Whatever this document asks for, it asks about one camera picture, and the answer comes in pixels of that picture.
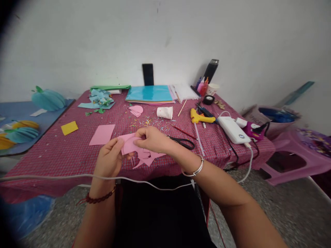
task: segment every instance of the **red beaded bracelet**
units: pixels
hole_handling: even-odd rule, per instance
[[[81,199],[76,206],[79,204],[81,205],[82,203],[90,203],[90,204],[95,204],[95,203],[99,203],[99,202],[103,202],[104,200],[108,199],[109,197],[112,196],[112,194],[115,192],[116,189],[116,185],[114,186],[113,190],[111,192],[109,192],[108,194],[106,194],[105,196],[101,197],[101,198],[97,198],[97,199],[93,199],[90,197],[90,192],[87,193],[86,198]]]

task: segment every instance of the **hand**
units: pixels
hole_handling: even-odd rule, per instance
[[[122,139],[114,138],[100,149],[94,175],[101,177],[116,177],[118,175],[123,158],[130,160],[134,155],[134,153],[129,153],[122,156],[121,148],[123,145]]]
[[[168,154],[176,142],[167,137],[164,133],[160,132],[156,127],[143,127],[138,129],[136,133],[137,137],[146,136],[144,140],[135,140],[133,143],[141,148],[148,149],[157,153]]]

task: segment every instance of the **white paper cup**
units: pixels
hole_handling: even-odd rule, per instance
[[[161,118],[172,119],[173,107],[158,107],[156,115]]]
[[[208,88],[206,91],[206,95],[215,95],[216,91],[219,89],[220,87],[217,84],[208,84]]]

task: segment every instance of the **black tape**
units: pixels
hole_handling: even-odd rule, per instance
[[[205,105],[212,105],[213,102],[214,102],[214,100],[215,100],[215,97],[210,96],[210,95],[206,95],[206,96],[204,97],[204,99],[203,99],[202,102],[203,102]]]

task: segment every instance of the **plastic stool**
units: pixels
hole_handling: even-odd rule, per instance
[[[287,172],[278,172],[264,164],[261,169],[271,178],[266,181],[275,186],[303,177],[321,174],[331,169],[331,139],[326,135],[307,129],[296,129],[281,133],[273,144],[276,152],[290,152],[305,161],[305,166]]]

